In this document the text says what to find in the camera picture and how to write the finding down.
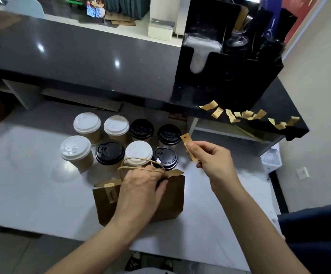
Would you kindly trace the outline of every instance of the twisted paper handle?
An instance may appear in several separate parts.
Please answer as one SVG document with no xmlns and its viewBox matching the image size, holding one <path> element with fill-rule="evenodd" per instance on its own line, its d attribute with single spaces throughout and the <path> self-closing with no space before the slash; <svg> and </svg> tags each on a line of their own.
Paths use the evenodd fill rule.
<svg viewBox="0 0 331 274">
<path fill-rule="evenodd" d="M 151 171 L 151 172 L 159 172 L 158 169 L 146 169 L 144 167 L 133 167 L 133 166 L 124 166 L 125 165 L 125 161 L 126 160 L 129 160 L 129 159 L 138 159 L 138 160 L 146 160 L 146 161 L 149 161 L 149 162 L 152 162 L 152 163 L 156 163 L 158 165 L 160 165 L 163 169 L 163 174 L 162 174 L 162 177 L 165 175 L 165 168 L 163 165 L 161 165 L 160 163 L 158 163 L 157 161 L 153 161 L 153 160 L 148 160 L 148 159 L 141 159 L 141 158 L 126 158 L 122 161 L 121 163 L 121 166 L 117 169 L 117 172 L 120 176 L 120 179 L 121 181 L 123 182 L 123 177 L 122 177 L 122 169 L 142 169 L 142 170 L 147 170 L 147 171 Z"/>
</svg>

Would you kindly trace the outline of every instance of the power outlet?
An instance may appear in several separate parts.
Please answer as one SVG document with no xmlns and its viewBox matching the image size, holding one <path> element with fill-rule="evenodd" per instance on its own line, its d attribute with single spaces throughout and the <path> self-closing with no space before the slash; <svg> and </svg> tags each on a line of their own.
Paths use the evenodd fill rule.
<svg viewBox="0 0 331 274">
<path fill-rule="evenodd" d="M 300 180 L 304 180 L 304 179 L 310 177 L 306 167 L 299 168 L 298 170 L 296 170 L 296 172 L 297 172 L 297 175 L 299 176 Z"/>
</svg>

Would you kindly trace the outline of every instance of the black countertop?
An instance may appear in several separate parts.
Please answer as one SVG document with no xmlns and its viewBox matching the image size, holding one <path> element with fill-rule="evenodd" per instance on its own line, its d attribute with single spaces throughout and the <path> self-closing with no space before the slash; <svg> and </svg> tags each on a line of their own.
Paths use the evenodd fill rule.
<svg viewBox="0 0 331 274">
<path fill-rule="evenodd" d="M 22 16 L 0 30 L 0 78 L 215 120 L 199 105 L 215 99 L 229 108 L 227 90 L 175 83 L 179 53 L 171 45 Z M 277 123 L 300 116 L 278 78 L 250 110 L 260 108 Z M 277 130 L 267 117 L 241 125 L 287 140 L 309 131 L 303 119 Z M 226 114 L 217 121 L 230 123 Z"/>
</svg>

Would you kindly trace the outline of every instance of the black plastic lid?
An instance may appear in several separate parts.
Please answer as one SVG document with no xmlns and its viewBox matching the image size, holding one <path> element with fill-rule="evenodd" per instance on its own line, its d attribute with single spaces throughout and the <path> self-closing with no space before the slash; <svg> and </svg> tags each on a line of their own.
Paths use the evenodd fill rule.
<svg viewBox="0 0 331 274">
<path fill-rule="evenodd" d="M 154 134 L 154 126 L 149 120 L 136 119 L 130 125 L 130 134 L 136 139 L 148 139 Z"/>
<path fill-rule="evenodd" d="M 181 131 L 172 124 L 163 125 L 159 128 L 158 139 L 165 145 L 176 145 L 181 141 Z"/>
<path fill-rule="evenodd" d="M 125 148 L 115 140 L 102 143 L 96 151 L 96 159 L 100 164 L 112 166 L 123 159 Z"/>
<path fill-rule="evenodd" d="M 152 160 L 163 165 L 165 170 L 171 170 L 178 163 L 178 154 L 172 147 L 164 145 L 155 149 Z M 161 168 L 156 163 L 153 163 L 153 165 L 156 168 Z"/>
</svg>

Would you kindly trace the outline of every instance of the white plastic lid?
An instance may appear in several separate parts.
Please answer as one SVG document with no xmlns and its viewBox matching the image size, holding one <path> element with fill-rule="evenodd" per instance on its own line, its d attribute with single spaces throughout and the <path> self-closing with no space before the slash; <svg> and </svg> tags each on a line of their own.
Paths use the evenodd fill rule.
<svg viewBox="0 0 331 274">
<path fill-rule="evenodd" d="M 74 129 L 80 134 L 89 134 L 98 130 L 101 119 L 92 112 L 84 112 L 74 119 Z"/>
<path fill-rule="evenodd" d="M 92 151 L 91 147 L 92 145 L 88 138 L 74 135 L 61 143 L 61 157 L 67 161 L 80 160 Z"/>
<path fill-rule="evenodd" d="M 141 140 L 134 141 L 125 150 L 125 158 L 141 158 L 150 160 L 153 157 L 153 149 L 149 143 Z M 142 166 L 148 161 L 139 159 L 129 159 L 126 161 L 132 166 Z"/>
<path fill-rule="evenodd" d="M 104 122 L 103 129 L 109 135 L 121 136 L 128 132 L 130 124 L 121 115 L 113 115 Z"/>
</svg>

